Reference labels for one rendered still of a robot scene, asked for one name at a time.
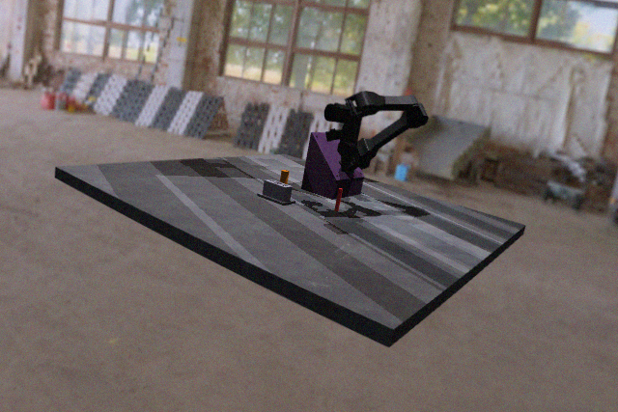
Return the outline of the dark red peg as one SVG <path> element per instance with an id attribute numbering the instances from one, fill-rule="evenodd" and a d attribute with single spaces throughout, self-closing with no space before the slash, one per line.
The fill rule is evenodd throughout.
<path id="1" fill-rule="evenodd" d="M 342 188 L 338 189 L 338 195 L 337 195 L 337 200 L 336 200 L 336 205 L 335 205 L 335 211 L 339 211 L 339 206 L 340 206 L 340 202 L 341 202 L 341 196 L 342 196 Z"/>

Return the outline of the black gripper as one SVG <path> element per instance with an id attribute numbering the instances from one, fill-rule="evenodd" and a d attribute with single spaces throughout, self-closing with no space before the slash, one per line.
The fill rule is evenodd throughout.
<path id="1" fill-rule="evenodd" d="M 341 171 L 345 172 L 357 151 L 357 141 L 361 125 L 344 123 L 346 138 L 338 144 L 338 152 L 341 155 Z"/>

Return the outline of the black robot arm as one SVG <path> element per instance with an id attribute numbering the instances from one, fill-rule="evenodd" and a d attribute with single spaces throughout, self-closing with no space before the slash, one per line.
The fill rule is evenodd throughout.
<path id="1" fill-rule="evenodd" d="M 345 99 L 346 103 L 329 103 L 325 106 L 324 117 L 327 121 L 361 125 L 362 117 L 377 114 L 380 111 L 404 111 L 402 117 L 390 124 L 371 139 L 361 138 L 357 141 L 357 151 L 346 169 L 346 174 L 356 168 L 366 169 L 378 150 L 390 140 L 411 128 L 419 128 L 428 121 L 428 115 L 414 95 L 409 96 L 379 96 L 374 92 L 363 91 Z M 355 101 L 356 105 L 353 104 Z M 330 129 L 326 131 L 326 141 L 345 141 L 345 129 Z"/>

